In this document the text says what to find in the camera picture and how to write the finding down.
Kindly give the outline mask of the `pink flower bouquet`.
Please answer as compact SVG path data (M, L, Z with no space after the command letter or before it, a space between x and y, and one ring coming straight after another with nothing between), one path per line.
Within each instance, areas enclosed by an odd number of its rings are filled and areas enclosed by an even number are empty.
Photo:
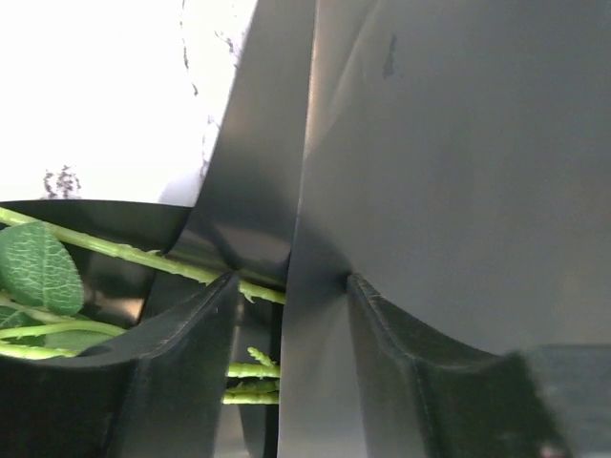
M82 334L111 338L123 328L81 314L85 286L67 247L74 245L111 258L208 285L216 274L57 226L7 208L1 211L1 353L26 360L73 357L82 343L32 345L29 338Z

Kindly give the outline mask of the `black wrapping paper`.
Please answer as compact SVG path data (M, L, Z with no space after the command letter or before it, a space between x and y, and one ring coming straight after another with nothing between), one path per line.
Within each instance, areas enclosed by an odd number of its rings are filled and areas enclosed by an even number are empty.
M238 277L210 457L372 457L352 274L610 453L606 1L5 1L1 201ZM79 259L130 329L206 287Z

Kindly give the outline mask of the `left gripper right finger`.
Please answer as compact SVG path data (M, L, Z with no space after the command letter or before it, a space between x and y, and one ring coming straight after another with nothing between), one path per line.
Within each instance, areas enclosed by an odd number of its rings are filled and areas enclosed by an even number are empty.
M461 343L359 274L347 296L370 456L572 456L525 354Z

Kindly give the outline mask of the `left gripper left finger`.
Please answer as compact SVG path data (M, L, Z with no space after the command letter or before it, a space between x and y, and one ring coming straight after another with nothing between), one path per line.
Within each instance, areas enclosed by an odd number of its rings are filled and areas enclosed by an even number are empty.
M3 357L2 455L212 456L239 301L226 274L74 357Z

